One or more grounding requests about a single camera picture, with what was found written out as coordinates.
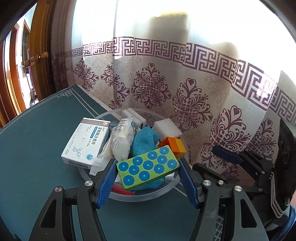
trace sheer curtain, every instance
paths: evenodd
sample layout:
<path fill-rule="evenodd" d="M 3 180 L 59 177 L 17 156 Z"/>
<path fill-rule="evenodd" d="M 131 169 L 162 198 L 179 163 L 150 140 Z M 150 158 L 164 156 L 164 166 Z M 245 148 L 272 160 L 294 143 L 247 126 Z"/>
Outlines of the sheer curtain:
<path fill-rule="evenodd" d="M 252 184 L 214 145 L 275 161 L 280 118 L 295 124 L 296 44 L 259 0 L 68 2 L 55 78 L 171 118 L 189 162 L 232 182 Z"/>

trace blue towel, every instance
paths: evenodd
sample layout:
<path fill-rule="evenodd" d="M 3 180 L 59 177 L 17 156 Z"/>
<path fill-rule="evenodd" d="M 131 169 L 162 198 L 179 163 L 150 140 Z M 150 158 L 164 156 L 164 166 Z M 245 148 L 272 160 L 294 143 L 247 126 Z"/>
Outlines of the blue towel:
<path fill-rule="evenodd" d="M 136 134 L 133 140 L 131 156 L 135 157 L 155 150 L 155 145 L 159 139 L 160 136 L 156 131 L 152 130 L 149 126 L 144 127 Z"/>
<path fill-rule="evenodd" d="M 130 152 L 131 156 L 135 157 L 155 150 L 156 143 L 159 141 L 159 139 L 160 136 L 156 131 L 152 130 L 149 126 L 144 127 L 136 134 L 133 140 Z M 164 180 L 164 178 L 160 178 L 144 186 L 138 187 L 133 191 L 139 191 L 148 188 L 158 188 L 163 184 Z"/>

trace orange block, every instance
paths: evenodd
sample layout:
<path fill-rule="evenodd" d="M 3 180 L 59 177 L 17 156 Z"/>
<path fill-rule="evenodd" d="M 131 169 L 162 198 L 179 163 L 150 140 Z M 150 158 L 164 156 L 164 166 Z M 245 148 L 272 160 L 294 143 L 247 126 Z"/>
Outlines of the orange block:
<path fill-rule="evenodd" d="M 170 149 L 174 153 L 177 160 L 184 157 L 184 155 L 186 153 L 186 149 L 185 149 L 181 139 L 167 137 L 158 145 L 158 148 L 166 146 L 166 145 L 170 146 Z"/>

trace white plastic bag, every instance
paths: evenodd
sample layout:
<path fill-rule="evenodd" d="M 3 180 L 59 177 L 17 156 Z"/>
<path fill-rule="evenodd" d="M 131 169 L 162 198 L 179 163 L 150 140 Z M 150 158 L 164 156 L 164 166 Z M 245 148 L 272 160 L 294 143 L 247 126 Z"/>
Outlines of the white plastic bag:
<path fill-rule="evenodd" d="M 131 144 L 135 138 L 135 127 L 133 126 L 133 117 L 121 119 L 114 128 L 111 139 L 111 149 L 113 156 L 119 162 L 128 159 Z"/>
<path fill-rule="evenodd" d="M 102 152 L 97 156 L 93 158 L 93 163 L 91 170 L 89 172 L 90 175 L 96 175 L 97 172 L 102 171 L 105 169 L 107 164 L 109 163 L 111 158 L 114 158 L 112 155 L 112 150 L 111 150 L 111 139 L 113 135 L 113 130 L 111 131 L 110 138 L 108 141 L 105 143 Z"/>

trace clear plastic bowl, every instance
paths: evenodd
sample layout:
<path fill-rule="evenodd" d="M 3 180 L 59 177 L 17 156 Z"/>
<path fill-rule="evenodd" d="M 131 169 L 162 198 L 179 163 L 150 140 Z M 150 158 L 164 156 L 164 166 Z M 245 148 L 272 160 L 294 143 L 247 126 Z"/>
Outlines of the clear plastic bowl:
<path fill-rule="evenodd" d="M 133 109 L 147 120 L 147 124 L 146 124 L 147 126 L 152 127 L 155 121 L 165 119 L 165 117 L 147 109 L 139 109 L 139 108 L 133 108 Z M 118 122 L 121 120 L 121 111 L 123 110 L 124 109 L 111 110 L 97 116 L 96 119 L 111 121 L 111 125 L 116 126 Z M 189 153 L 188 153 L 187 145 L 184 139 L 182 139 L 182 141 L 187 151 L 185 154 L 185 159 L 188 161 Z M 91 180 L 94 177 L 93 175 L 89 174 L 90 170 L 88 169 L 78 167 L 78 170 L 84 180 Z M 123 202 L 147 201 L 167 193 L 168 191 L 173 189 L 179 181 L 180 181 L 180 178 L 179 178 L 178 172 L 174 172 L 172 174 L 167 175 L 165 177 L 163 184 L 158 188 L 153 188 L 153 189 L 149 188 L 149 189 L 136 191 L 135 195 L 124 195 L 112 190 L 109 197 L 118 201 L 123 201 Z"/>

